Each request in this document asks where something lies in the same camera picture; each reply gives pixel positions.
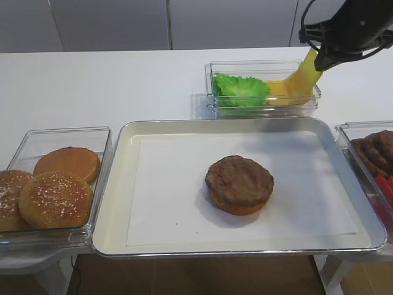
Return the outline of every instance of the silver tray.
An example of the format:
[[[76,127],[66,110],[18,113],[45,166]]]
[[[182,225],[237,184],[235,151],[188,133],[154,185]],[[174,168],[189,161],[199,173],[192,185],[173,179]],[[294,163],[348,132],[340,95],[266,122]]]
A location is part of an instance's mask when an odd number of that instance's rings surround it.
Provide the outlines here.
[[[230,154],[274,176],[260,214],[232,216],[209,201],[204,176]],[[105,256],[366,252],[385,242],[330,129],[312,118],[127,124],[93,233]]]

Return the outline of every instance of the green lettuce leaf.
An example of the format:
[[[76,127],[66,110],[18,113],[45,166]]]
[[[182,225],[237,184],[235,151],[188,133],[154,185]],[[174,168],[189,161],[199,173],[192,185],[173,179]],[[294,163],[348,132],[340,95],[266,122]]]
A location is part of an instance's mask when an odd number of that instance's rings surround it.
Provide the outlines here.
[[[214,77],[214,90],[220,107],[263,106],[266,104],[266,96],[270,94],[269,86],[260,79],[221,73]]]

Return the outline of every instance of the hamburger patty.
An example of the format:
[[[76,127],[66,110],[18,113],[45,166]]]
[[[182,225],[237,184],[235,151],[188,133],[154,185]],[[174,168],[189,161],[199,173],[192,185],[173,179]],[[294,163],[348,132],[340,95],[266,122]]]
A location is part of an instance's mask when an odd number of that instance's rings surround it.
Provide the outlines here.
[[[381,155],[376,148],[375,140],[379,137],[379,133],[368,135],[361,143],[362,148],[368,159],[377,167],[384,170],[386,173],[392,171],[392,165]]]
[[[393,132],[385,130],[377,133],[374,142],[381,155],[393,163]]]
[[[373,162],[370,161],[370,159],[366,156],[366,154],[363,151],[363,139],[357,139],[357,140],[352,140],[351,143],[355,147],[355,150],[357,152],[357,155],[363,160],[364,164],[368,167],[370,170],[371,174],[373,176],[377,176],[379,174],[383,176],[387,176],[387,172],[384,170],[380,169],[377,167]]]
[[[206,184],[211,193],[224,203],[255,206],[267,202],[273,191],[274,179],[257,162],[231,155],[211,165]]]

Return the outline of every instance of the clear plastic container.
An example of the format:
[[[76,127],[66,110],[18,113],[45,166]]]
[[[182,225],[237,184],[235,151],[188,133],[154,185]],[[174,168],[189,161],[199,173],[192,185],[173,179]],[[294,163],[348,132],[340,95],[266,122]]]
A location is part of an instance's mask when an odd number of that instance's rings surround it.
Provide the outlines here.
[[[101,169],[92,184],[93,202],[88,222],[82,227],[0,232],[0,251],[32,248],[58,248],[91,244],[96,215],[113,158],[109,127],[50,129],[29,131],[7,169],[32,173],[37,161],[49,152],[68,146],[87,148],[99,155]]]
[[[337,126],[337,143],[351,164],[371,205],[382,220],[388,234],[388,242],[393,243],[393,203],[383,194],[375,177],[357,154],[351,140],[383,130],[393,131],[393,121],[389,122],[351,122]]]
[[[236,77],[254,77],[263,81],[284,80],[296,72],[300,60],[265,60],[265,61],[213,61],[205,66],[207,107],[216,119],[250,119],[261,117],[311,117],[318,108],[321,91],[318,86],[313,88],[313,94],[279,96],[270,95],[264,98],[253,96],[218,96],[214,89],[214,77],[217,73]],[[228,107],[222,106],[228,99],[261,101],[263,106]]]

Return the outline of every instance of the white table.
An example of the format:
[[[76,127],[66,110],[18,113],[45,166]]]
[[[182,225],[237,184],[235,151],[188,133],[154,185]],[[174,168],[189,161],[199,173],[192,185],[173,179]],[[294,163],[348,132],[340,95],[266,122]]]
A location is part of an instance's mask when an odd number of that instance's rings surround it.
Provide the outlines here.
[[[107,125],[115,140],[121,126],[131,121],[203,119],[207,113],[196,98],[205,93],[205,64],[219,60],[302,59],[307,51],[304,47],[286,47],[2,54],[0,169],[7,166],[28,130]],[[327,71],[319,83],[322,99],[314,116],[332,128],[350,121],[391,120],[392,62],[393,50],[384,50],[368,60]],[[390,249],[383,251],[387,255],[379,252],[342,258],[390,259]],[[34,263],[20,271],[33,271],[34,266],[53,261],[56,255],[32,255]],[[348,267],[342,263],[325,267],[322,276],[325,273],[328,289],[334,289]],[[8,256],[0,260],[0,268],[4,273],[7,269],[17,272],[18,267]]]

